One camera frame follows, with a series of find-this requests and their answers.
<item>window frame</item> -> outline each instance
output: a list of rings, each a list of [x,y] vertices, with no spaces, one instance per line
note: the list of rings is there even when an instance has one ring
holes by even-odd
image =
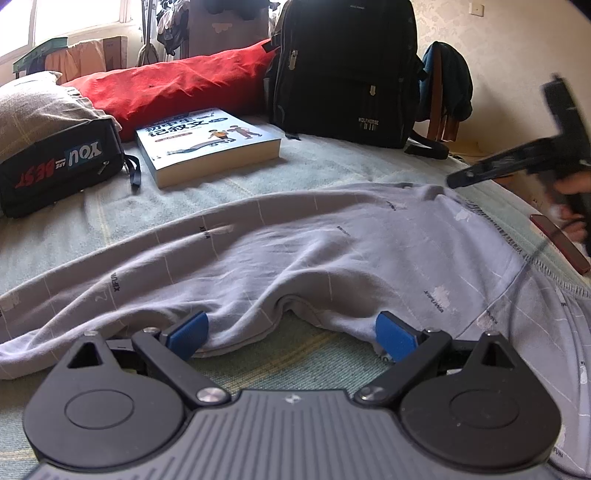
[[[92,34],[94,32],[102,31],[102,30],[105,30],[108,28],[121,27],[124,25],[128,25],[132,21],[131,2],[139,2],[139,1],[142,1],[142,0],[120,0],[121,7],[119,9],[119,20],[117,22],[107,23],[107,24],[103,24],[103,25],[97,25],[95,27],[82,28],[81,30],[73,30],[73,31],[65,32],[63,35],[65,37],[70,37],[70,36],[73,37],[75,35],[80,35],[82,33]],[[38,44],[35,43],[35,22],[36,22],[36,20],[37,20],[37,0],[32,0],[31,13],[30,13],[30,17],[29,17],[28,43],[27,43],[27,45],[17,48],[16,50],[12,50],[12,51],[9,51],[8,53],[5,53],[4,55],[1,55],[0,56],[0,64],[7,63],[9,61],[14,62],[14,61],[18,60],[19,58],[21,58],[23,55],[30,52],[35,47],[41,45],[41,43],[43,43],[43,42],[38,43]]]

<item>wallpaper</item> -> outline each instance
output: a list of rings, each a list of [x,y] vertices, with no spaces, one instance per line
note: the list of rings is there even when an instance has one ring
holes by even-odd
[[[553,72],[569,81],[591,121],[591,22],[567,0],[413,0],[419,56],[436,40],[455,47],[474,82],[474,113],[460,140],[478,140],[487,153],[553,135],[540,86]]]

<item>stitched hem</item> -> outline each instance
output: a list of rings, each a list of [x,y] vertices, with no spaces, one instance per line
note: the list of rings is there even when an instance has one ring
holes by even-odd
[[[591,299],[591,290],[586,287],[582,287],[580,285],[575,285],[571,282],[568,282],[562,278],[560,278],[557,274],[555,274],[552,270],[550,270],[542,260],[539,258],[532,258],[532,255],[525,253],[525,251],[513,240],[507,232],[505,232],[496,222],[489,217],[476,203],[471,202],[470,200],[463,199],[466,203],[468,209],[483,217],[486,218],[490,223],[492,223],[497,231],[501,234],[503,239],[511,246],[513,249],[519,253],[526,262],[530,262],[530,265],[535,267],[537,270],[541,271],[544,275],[552,279],[561,289],[568,291],[574,295],[577,295],[584,299]]]

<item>bed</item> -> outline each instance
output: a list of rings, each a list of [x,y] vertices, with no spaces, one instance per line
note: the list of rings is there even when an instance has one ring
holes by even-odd
[[[260,128],[281,132],[261,118],[246,118]],[[134,144],[126,151],[141,158]],[[0,294],[66,262],[131,235],[205,208],[259,194],[313,190],[351,183],[428,183],[444,185],[460,161],[412,157],[325,138],[283,139],[278,159],[160,191],[143,165],[139,193],[122,173],[98,187],[63,200],[22,220],[0,219]],[[541,242],[528,215],[533,207],[491,181],[463,189],[516,243],[524,254]],[[552,249],[541,260],[555,278],[587,289]],[[348,335],[316,329],[288,313],[278,329],[261,342],[214,358],[195,359],[195,368],[232,392],[256,388],[346,388],[355,391],[388,368],[367,343]],[[35,457],[21,428],[30,395],[44,378],[37,373],[0,385],[0,473],[2,480],[22,478]]]

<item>backpack logo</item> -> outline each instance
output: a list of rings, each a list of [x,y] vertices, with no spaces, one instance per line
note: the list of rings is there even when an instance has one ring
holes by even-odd
[[[359,128],[361,130],[370,130],[372,132],[378,129],[379,120],[374,120],[373,118],[363,118],[359,117]]]
[[[68,169],[76,168],[93,158],[100,157],[102,154],[103,151],[99,141],[72,148],[71,150],[66,151]]]

